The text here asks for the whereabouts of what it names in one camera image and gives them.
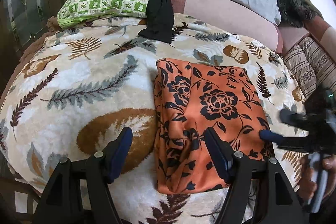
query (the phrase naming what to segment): dark fur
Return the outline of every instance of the dark fur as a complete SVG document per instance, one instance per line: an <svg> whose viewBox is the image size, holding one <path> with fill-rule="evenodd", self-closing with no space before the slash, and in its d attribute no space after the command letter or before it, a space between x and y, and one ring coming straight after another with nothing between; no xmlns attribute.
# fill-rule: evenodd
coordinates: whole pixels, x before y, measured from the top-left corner
<svg viewBox="0 0 336 224"><path fill-rule="evenodd" d="M317 12L304 0L278 0L281 23L296 28L303 27L304 20L312 20Z"/></svg>

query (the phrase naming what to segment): orange floral fabric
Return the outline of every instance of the orange floral fabric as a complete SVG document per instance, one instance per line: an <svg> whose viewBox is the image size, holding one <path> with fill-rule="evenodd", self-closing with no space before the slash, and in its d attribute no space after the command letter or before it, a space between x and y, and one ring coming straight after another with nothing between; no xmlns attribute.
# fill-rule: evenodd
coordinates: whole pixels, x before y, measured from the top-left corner
<svg viewBox="0 0 336 224"><path fill-rule="evenodd" d="M219 178L203 132L214 127L222 140L250 158L273 154L259 138L269 129L258 93L243 68L157 61L154 102L158 129L154 152L160 193L198 193L227 187Z"/></svg>

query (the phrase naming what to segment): metal screw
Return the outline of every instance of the metal screw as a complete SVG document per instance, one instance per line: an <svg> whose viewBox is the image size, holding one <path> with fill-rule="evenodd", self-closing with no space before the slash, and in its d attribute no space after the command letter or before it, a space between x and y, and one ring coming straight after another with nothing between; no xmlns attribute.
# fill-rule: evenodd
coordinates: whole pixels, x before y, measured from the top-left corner
<svg viewBox="0 0 336 224"><path fill-rule="evenodd" d="M277 164L278 163L278 160L276 159L276 158L269 158L269 162L271 163L271 164Z"/></svg>
<svg viewBox="0 0 336 224"><path fill-rule="evenodd" d="M61 158L59 159L59 162L62 163L62 164L66 163L67 161L68 161L68 158L67 158L67 157L61 157Z"/></svg>
<svg viewBox="0 0 336 224"><path fill-rule="evenodd" d="M241 151L236 151L236 152L234 152L234 155L235 155L235 157L237 157L237 158L242 158L242 157L244 156L243 152L241 152Z"/></svg>
<svg viewBox="0 0 336 224"><path fill-rule="evenodd" d="M94 154L94 156L95 156L96 158L101 158L103 155L104 155L104 152L103 152L103 151L97 151L97 152L95 152L95 154Z"/></svg>

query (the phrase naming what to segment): green checkered pillow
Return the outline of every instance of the green checkered pillow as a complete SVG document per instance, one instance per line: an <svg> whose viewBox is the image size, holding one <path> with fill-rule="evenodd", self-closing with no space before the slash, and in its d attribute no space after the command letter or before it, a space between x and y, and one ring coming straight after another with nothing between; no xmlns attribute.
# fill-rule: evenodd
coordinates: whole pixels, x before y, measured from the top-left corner
<svg viewBox="0 0 336 224"><path fill-rule="evenodd" d="M62 29L83 20L112 14L146 18L148 0L67 0L57 14Z"/></svg>

